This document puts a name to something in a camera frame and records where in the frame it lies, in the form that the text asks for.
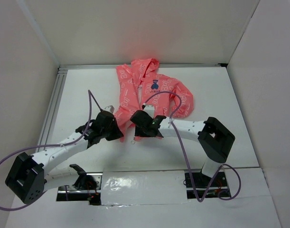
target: pink cloth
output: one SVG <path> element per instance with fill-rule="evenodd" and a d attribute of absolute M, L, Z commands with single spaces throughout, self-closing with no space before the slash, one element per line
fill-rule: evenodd
<path fill-rule="evenodd" d="M 159 61 L 153 58 L 136 59 L 131 62 L 131 67 L 127 64 L 116 67 L 117 77 L 120 82 L 120 107 L 114 114 L 121 132 L 125 135 L 126 123 L 131 116 L 141 109 L 141 105 L 153 94 L 159 91 L 171 91 L 178 94 L 182 99 L 181 107 L 176 111 L 173 117 L 186 117 L 194 109 L 193 95 L 177 79 L 166 75 L 157 74 Z M 139 101 L 139 89 L 141 88 L 141 99 Z M 173 99 L 175 105 L 171 111 L 179 105 L 179 99 L 171 94 L 158 94 L 150 101 L 148 105 L 155 108 L 154 116 L 169 116 L 170 100 Z"/>

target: white wall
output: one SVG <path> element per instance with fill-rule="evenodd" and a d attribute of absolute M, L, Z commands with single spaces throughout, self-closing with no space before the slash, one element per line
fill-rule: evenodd
<path fill-rule="evenodd" d="M 46 114 L 57 67 L 15 0 L 0 0 L 0 160 L 35 145 Z M 0 167 L 0 205 L 14 194 L 4 184 L 12 160 Z M 0 228 L 7 212 L 0 211 Z"/>
<path fill-rule="evenodd" d="M 290 228 L 290 0 L 261 0 L 228 72 L 282 226 Z"/>
<path fill-rule="evenodd" d="M 25 0 L 62 65 L 228 63 L 259 0 Z"/>

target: blue logo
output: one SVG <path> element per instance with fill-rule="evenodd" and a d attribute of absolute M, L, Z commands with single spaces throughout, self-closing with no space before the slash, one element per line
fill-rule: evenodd
<path fill-rule="evenodd" d="M 153 80 L 153 84 L 151 86 L 151 89 L 158 89 L 159 85 L 158 85 L 158 80 Z"/>

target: black mount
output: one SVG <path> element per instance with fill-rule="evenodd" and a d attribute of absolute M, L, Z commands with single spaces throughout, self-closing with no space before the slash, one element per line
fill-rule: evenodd
<path fill-rule="evenodd" d="M 209 117 L 204 124 L 203 130 L 198 132 L 198 141 L 208 158 L 217 163 L 225 163 L 235 136 L 214 117 Z"/>
<path fill-rule="evenodd" d="M 136 111 L 130 118 L 135 124 L 135 136 L 140 137 L 163 137 L 159 132 L 160 123 L 166 117 L 157 115 L 154 119 L 143 110 Z"/>
<path fill-rule="evenodd" d="M 76 182 L 74 183 L 74 187 L 78 190 L 87 190 L 87 183 L 89 182 L 93 189 L 96 189 L 97 183 L 93 176 L 87 175 L 87 173 L 76 164 L 69 165 L 71 168 L 77 171 L 79 177 L 77 178 Z"/>
<path fill-rule="evenodd" d="M 87 126 L 87 123 L 75 130 L 82 134 Z M 84 139 L 88 140 L 88 148 L 100 142 L 105 138 L 107 141 L 112 141 L 123 137 L 122 132 L 118 128 L 114 115 L 108 111 L 102 110 L 96 117 L 90 121 L 90 127 L 85 133 Z"/>
<path fill-rule="evenodd" d="M 25 204 L 36 201 L 44 191 L 45 172 L 43 164 L 37 164 L 25 152 L 18 155 L 6 178 L 6 185 Z"/>

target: white table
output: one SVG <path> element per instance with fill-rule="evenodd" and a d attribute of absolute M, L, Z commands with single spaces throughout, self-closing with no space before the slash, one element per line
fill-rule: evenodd
<path fill-rule="evenodd" d="M 192 92 L 195 109 L 186 118 L 192 121 L 216 117 L 236 137 L 227 163 L 234 167 L 258 167 L 246 126 L 235 98 L 228 73 L 224 67 L 160 68 L 159 73 L 179 79 Z M 119 82 L 115 68 L 69 70 L 55 120 L 51 143 L 57 143 L 70 135 L 88 118 L 90 89 L 103 107 L 119 106 Z M 98 109 L 93 105 L 93 118 Z M 103 170 L 177 170 L 185 169 L 186 163 L 177 138 L 143 139 L 132 144 L 134 128 L 128 130 L 125 142 L 119 140 L 98 145 L 77 154 L 59 167 L 77 163 L 86 171 Z M 200 144 L 184 140 L 191 167 L 200 169 L 206 158 Z"/>
<path fill-rule="evenodd" d="M 89 206 L 84 201 L 56 202 L 57 189 L 53 189 L 29 207 L 11 212 L 6 228 L 281 228 L 262 170 L 238 171 L 242 190 L 231 201 L 211 198 L 202 203 L 189 199 L 166 205 Z M 225 172 L 234 194 L 237 178 L 232 171 Z M 12 206 L 20 205 L 15 197 Z"/>

